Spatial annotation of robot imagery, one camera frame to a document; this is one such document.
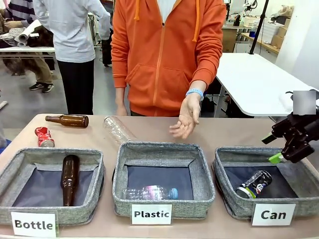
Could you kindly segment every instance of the gray fabric bin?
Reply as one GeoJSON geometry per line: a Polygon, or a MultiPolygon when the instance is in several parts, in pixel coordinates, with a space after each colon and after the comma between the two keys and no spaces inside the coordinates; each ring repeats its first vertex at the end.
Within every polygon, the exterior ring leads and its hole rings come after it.
{"type": "Polygon", "coordinates": [[[0,224],[11,225],[11,212],[56,213],[61,226],[92,220],[104,181],[103,153],[91,149],[25,148],[0,174],[0,224]],[[63,159],[80,158],[75,206],[63,207],[60,186],[63,159]]]}
{"type": "Polygon", "coordinates": [[[204,219],[215,198],[215,189],[203,151],[197,145],[126,142],[118,153],[112,194],[115,212],[120,216],[130,217],[132,204],[172,204],[172,217],[175,219],[204,219]],[[179,178],[184,178],[186,182],[181,182],[179,178]],[[128,186],[163,186],[156,182],[177,187],[178,199],[125,199],[124,191],[128,186]]]}
{"type": "Polygon", "coordinates": [[[250,219],[255,203],[296,204],[295,216],[319,214],[319,178],[303,161],[296,164],[284,160],[279,164],[268,158],[280,148],[223,147],[216,149],[214,171],[228,213],[236,219],[250,219]],[[255,170],[268,170],[273,182],[258,198],[239,197],[236,188],[255,170]]]}

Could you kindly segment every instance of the soda can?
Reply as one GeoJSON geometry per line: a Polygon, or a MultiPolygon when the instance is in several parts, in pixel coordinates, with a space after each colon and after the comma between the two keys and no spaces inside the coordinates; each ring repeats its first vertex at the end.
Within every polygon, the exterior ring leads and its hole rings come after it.
{"type": "Polygon", "coordinates": [[[47,127],[38,127],[35,129],[35,134],[38,136],[39,147],[54,147],[55,143],[51,137],[51,133],[47,127]]]}
{"type": "Polygon", "coordinates": [[[265,170],[258,170],[250,179],[236,189],[236,193],[242,198],[255,199],[272,181],[270,173],[265,170]]]}

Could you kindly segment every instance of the hoodie pocket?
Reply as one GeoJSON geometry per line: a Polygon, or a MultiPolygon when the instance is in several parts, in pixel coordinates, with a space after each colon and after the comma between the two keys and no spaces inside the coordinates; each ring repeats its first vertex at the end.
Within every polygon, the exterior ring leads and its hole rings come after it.
{"type": "Polygon", "coordinates": [[[126,77],[130,103],[140,107],[152,105],[155,74],[156,67],[138,64],[133,68],[126,77]]]}
{"type": "Polygon", "coordinates": [[[189,81],[183,71],[162,68],[156,105],[169,111],[179,111],[188,89],[189,81]]]}

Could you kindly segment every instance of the hoodie drawstring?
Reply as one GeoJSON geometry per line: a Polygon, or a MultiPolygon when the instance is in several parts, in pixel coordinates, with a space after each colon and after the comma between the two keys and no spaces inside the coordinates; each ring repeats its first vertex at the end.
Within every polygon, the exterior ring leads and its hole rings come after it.
{"type": "MultiPolygon", "coordinates": [[[[196,26],[195,26],[195,33],[194,33],[194,38],[193,42],[197,42],[198,38],[198,28],[199,28],[199,0],[196,0],[196,26]]],[[[135,9],[135,21],[140,20],[140,0],[136,0],[136,9],[135,9]]]]}
{"type": "Polygon", "coordinates": [[[199,0],[196,0],[196,27],[195,27],[193,42],[197,42],[198,28],[199,28],[199,0]]]}
{"type": "Polygon", "coordinates": [[[136,0],[136,9],[135,9],[134,20],[135,21],[139,21],[140,20],[140,0],[136,0]]]}

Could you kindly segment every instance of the orange hoodie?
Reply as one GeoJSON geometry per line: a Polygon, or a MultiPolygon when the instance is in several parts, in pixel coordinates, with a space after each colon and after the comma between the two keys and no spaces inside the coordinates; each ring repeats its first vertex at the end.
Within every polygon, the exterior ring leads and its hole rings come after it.
{"type": "Polygon", "coordinates": [[[116,0],[112,68],[132,111],[177,116],[190,84],[209,85],[222,54],[223,0],[176,0],[165,24],[157,0],[116,0]]]}

